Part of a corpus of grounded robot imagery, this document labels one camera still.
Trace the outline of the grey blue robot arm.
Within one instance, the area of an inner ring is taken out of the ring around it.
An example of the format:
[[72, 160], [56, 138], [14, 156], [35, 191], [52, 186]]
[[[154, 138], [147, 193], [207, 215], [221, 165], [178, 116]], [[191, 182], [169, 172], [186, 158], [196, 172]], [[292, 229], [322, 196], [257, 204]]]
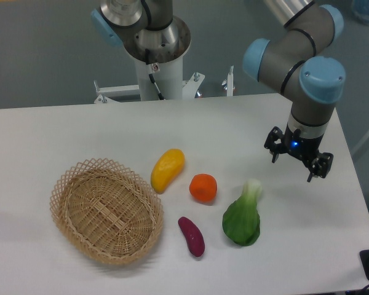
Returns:
[[[278, 42], [253, 41], [244, 53], [243, 70], [290, 100], [287, 127], [274, 127], [265, 148], [277, 159], [300, 160], [310, 178], [324, 178], [333, 155], [320, 152], [333, 110], [341, 98], [346, 72], [321, 56], [342, 33], [344, 20], [333, 6], [314, 1], [268, 1], [287, 33]], [[91, 19], [100, 36], [123, 46], [133, 59], [140, 97], [149, 100], [193, 99], [201, 78], [183, 80], [183, 57], [191, 44], [187, 24], [173, 14], [172, 1], [102, 1]]]

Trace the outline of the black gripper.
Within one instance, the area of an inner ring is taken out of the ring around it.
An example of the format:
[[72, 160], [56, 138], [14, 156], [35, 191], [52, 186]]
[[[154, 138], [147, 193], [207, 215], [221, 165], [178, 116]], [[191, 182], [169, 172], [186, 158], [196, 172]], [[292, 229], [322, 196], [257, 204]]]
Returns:
[[272, 163], [275, 163], [281, 154], [289, 154], [309, 166], [307, 182], [310, 183], [313, 178], [326, 178], [333, 163], [332, 153], [319, 152], [322, 138], [323, 135], [312, 139], [295, 137], [289, 128], [286, 128], [284, 134], [279, 127], [274, 127], [268, 133], [264, 147], [272, 155]]

